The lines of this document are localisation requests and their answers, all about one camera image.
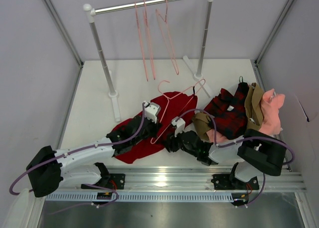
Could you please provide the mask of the red black plaid skirt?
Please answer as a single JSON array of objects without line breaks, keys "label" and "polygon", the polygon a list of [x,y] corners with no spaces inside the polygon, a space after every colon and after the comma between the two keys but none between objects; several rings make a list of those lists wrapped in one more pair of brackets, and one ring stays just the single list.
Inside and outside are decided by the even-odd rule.
[{"label": "red black plaid skirt", "polygon": [[238,84],[235,94],[222,88],[204,108],[214,117],[217,132],[228,140],[242,136],[247,128],[245,100],[249,91],[246,82]]}]

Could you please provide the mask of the aluminium mounting rail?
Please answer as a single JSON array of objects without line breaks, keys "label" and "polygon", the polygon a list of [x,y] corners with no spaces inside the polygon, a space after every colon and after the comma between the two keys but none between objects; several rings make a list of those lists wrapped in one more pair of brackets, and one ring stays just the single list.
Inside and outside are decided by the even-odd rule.
[{"label": "aluminium mounting rail", "polygon": [[[214,174],[229,174],[230,166],[141,167],[110,166],[110,173],[125,174],[125,191],[132,192],[212,192]],[[264,192],[306,192],[299,172],[283,169],[278,177],[267,175]]]}]

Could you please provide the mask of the pink skirt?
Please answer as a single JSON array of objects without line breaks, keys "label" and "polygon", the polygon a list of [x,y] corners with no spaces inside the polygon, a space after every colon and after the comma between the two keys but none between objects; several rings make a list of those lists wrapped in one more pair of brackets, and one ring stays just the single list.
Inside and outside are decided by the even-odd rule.
[{"label": "pink skirt", "polygon": [[257,131],[268,136],[278,135],[281,131],[281,121],[279,118],[279,110],[285,101],[284,94],[275,94],[275,90],[264,91],[261,100],[261,110],[264,119],[261,128]]}]

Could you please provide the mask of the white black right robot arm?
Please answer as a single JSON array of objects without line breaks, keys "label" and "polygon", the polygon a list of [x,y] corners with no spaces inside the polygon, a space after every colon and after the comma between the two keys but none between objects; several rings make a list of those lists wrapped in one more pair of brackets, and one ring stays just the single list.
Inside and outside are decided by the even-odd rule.
[{"label": "white black right robot arm", "polygon": [[182,150],[200,163],[211,166],[233,161],[229,174],[215,174],[212,183],[216,190],[259,189],[258,176],[281,175],[286,145],[256,130],[249,129],[239,143],[217,144],[204,142],[194,131],[169,134],[164,142],[168,152]]}]

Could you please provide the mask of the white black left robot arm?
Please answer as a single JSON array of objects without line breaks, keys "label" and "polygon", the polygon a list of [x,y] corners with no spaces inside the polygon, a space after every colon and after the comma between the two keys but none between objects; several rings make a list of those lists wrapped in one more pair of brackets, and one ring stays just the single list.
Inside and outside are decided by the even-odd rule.
[{"label": "white black left robot arm", "polygon": [[160,128],[161,123],[139,114],[84,147],[53,150],[45,146],[26,167],[31,190],[41,198],[61,187],[103,186],[109,173],[101,159],[123,156],[125,163],[129,163],[138,156],[148,156],[148,151],[138,149],[155,137]]}]

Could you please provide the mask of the tan brown skirt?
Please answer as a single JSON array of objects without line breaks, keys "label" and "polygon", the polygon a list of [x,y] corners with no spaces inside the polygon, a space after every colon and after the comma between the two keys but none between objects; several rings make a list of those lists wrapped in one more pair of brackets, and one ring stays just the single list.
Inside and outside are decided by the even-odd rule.
[{"label": "tan brown skirt", "polygon": [[[249,85],[249,91],[245,100],[245,110],[247,117],[247,129],[259,130],[261,128],[264,115],[261,110],[261,100],[263,98],[264,91],[259,87],[257,83]],[[217,141],[218,143],[228,140],[225,136],[217,132],[217,128],[214,129],[213,122],[210,117],[203,113],[196,113],[192,122],[194,124],[197,135],[204,141]]]}]

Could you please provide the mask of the silver white clothes rack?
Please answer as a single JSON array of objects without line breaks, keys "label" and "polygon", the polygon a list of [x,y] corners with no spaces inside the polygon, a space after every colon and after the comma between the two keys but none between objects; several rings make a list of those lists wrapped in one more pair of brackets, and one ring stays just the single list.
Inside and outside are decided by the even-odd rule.
[{"label": "silver white clothes rack", "polygon": [[116,91],[113,81],[112,81],[112,76],[109,71],[106,58],[102,49],[101,41],[98,35],[97,27],[95,24],[95,16],[100,15],[100,14],[105,14],[105,13],[110,13],[110,12],[116,12],[116,11],[122,11],[122,10],[128,10],[128,9],[136,9],[139,7],[147,7],[149,5],[156,5],[156,4],[161,4],[161,3],[168,3],[168,2],[173,2],[173,1],[179,1],[179,0],[147,0],[147,1],[141,1],[141,2],[135,2],[135,3],[129,3],[129,4],[124,4],[124,5],[118,5],[118,6],[113,6],[113,7],[106,7],[106,8],[99,8],[99,9],[94,9],[92,6],[88,3],[83,5],[83,11],[85,12],[86,18],[88,20],[93,39],[97,48],[97,52],[99,55],[100,62],[102,64],[102,69],[104,71],[107,85],[109,87],[109,93],[108,96],[111,99],[111,104],[113,108],[113,114],[114,114],[114,119],[116,122],[121,121],[121,114],[120,114],[120,107],[119,107],[119,102],[118,102],[118,92]]}]

